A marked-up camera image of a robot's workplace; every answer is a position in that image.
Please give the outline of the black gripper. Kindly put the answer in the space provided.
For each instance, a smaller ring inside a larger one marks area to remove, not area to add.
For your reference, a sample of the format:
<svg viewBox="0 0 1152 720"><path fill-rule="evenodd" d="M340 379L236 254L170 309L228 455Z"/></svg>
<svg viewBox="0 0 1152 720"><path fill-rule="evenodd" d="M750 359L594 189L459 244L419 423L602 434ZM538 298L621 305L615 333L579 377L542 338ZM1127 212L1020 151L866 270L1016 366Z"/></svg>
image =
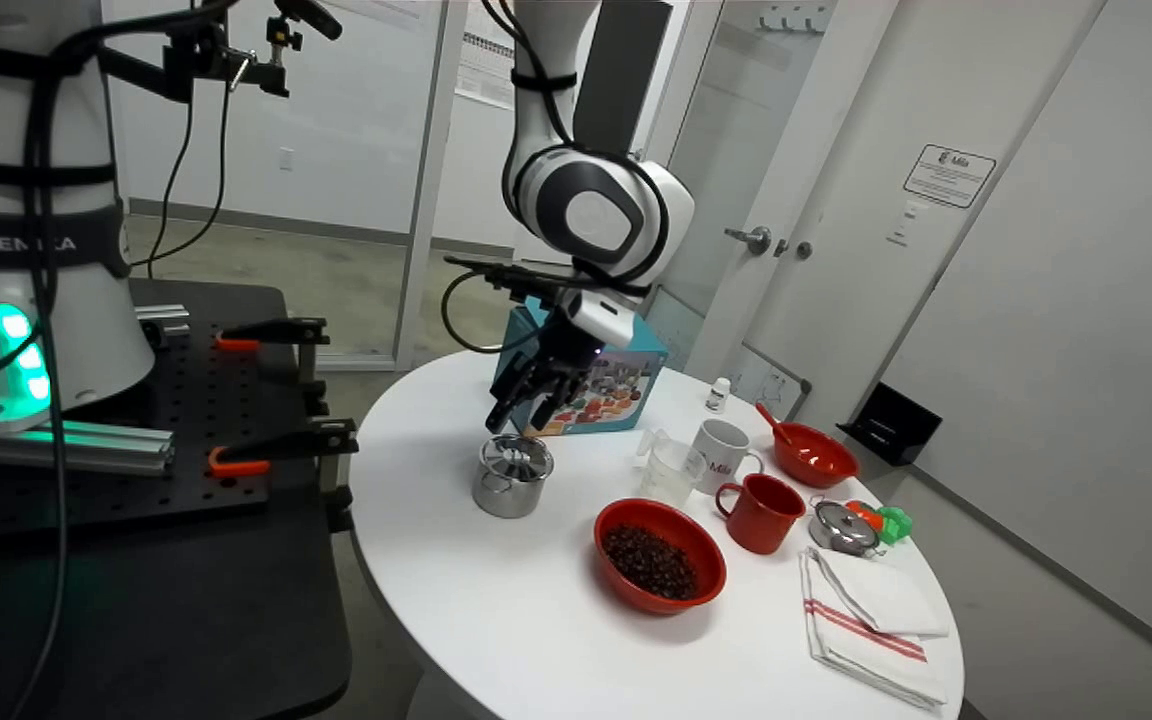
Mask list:
<svg viewBox="0 0 1152 720"><path fill-rule="evenodd" d="M585 377L606 347L606 339L579 333L559 299L525 299L508 319L511 359L494 379L494 412L485 415L487 434L499 434L503 422L530 402L542 397L531 410L530 430L544 434L549 422L567 410Z"/></svg>

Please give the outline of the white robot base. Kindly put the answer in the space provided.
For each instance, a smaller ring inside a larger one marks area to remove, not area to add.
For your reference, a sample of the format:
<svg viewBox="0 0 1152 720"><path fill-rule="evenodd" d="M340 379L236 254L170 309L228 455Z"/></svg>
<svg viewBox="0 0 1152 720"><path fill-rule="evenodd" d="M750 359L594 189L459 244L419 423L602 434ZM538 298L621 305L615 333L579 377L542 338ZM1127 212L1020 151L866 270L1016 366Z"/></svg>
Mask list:
<svg viewBox="0 0 1152 720"><path fill-rule="evenodd" d="M91 60L59 79L49 189L25 177L33 88L49 58L100 21L100 0L0 0L0 434L151 373L120 256L108 88Z"/></svg>

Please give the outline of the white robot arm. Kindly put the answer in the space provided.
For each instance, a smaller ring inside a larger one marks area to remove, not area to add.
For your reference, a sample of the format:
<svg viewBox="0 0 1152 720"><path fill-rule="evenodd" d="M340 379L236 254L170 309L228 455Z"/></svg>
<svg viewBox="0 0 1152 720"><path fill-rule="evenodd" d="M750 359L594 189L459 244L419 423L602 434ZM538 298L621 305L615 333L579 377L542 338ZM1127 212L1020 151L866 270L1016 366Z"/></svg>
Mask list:
<svg viewBox="0 0 1152 720"><path fill-rule="evenodd" d="M621 0L482 0L511 39L511 135L499 170L508 217L567 259L566 276L508 270L519 299L544 309L542 339L494 379L487 434L544 430L607 345L634 339L630 299L664 276L697 202L659 159L634 155L579 125L590 58L579 37Z"/></svg>

